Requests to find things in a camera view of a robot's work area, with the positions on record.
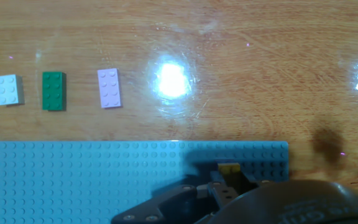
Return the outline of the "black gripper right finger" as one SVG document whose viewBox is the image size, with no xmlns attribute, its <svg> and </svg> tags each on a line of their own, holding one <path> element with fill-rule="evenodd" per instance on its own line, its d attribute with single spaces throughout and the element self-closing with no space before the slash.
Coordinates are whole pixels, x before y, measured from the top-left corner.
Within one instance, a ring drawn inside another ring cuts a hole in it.
<svg viewBox="0 0 358 224">
<path fill-rule="evenodd" d="M 242 184 L 244 190 L 254 190 L 265 185 L 274 184 L 275 182 L 267 179 L 256 179 L 254 174 L 242 173 L 245 180 Z"/>
</svg>

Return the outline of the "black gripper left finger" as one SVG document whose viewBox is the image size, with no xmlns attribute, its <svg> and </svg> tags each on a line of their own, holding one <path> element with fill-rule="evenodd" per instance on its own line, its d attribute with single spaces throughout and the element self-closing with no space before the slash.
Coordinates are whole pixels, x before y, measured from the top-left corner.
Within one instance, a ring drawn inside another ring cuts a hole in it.
<svg viewBox="0 0 358 224">
<path fill-rule="evenodd" d="M 224 182 L 179 185 L 112 218 L 112 224 L 204 224 L 238 197 Z"/>
</svg>

